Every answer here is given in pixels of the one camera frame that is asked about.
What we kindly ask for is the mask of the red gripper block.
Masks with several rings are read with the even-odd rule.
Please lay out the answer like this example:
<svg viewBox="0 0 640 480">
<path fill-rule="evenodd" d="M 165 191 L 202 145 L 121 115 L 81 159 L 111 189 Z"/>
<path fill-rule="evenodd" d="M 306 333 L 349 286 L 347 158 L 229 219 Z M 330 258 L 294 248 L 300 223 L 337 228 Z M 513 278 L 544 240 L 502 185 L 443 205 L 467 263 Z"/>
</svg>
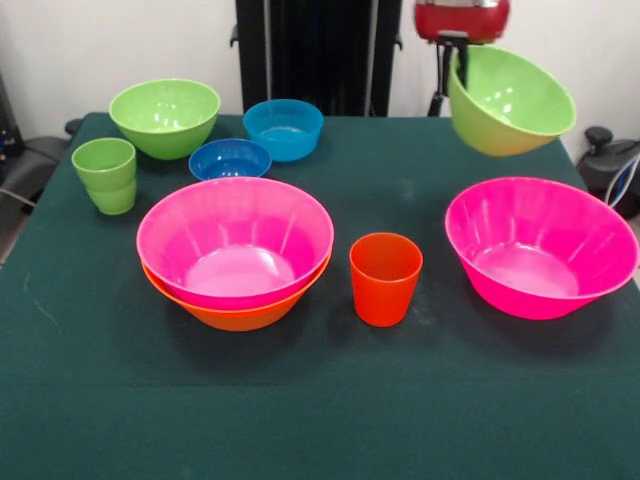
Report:
<svg viewBox="0 0 640 480">
<path fill-rule="evenodd" d="M 416 1 L 414 21 L 418 35 L 429 42 L 462 38 L 471 44 L 492 43 L 499 39 L 510 14 L 510 1 Z M 457 76 L 467 87 L 468 43 L 457 46 Z M 436 44 L 438 62 L 437 92 L 447 96 L 449 45 Z"/>
</svg>

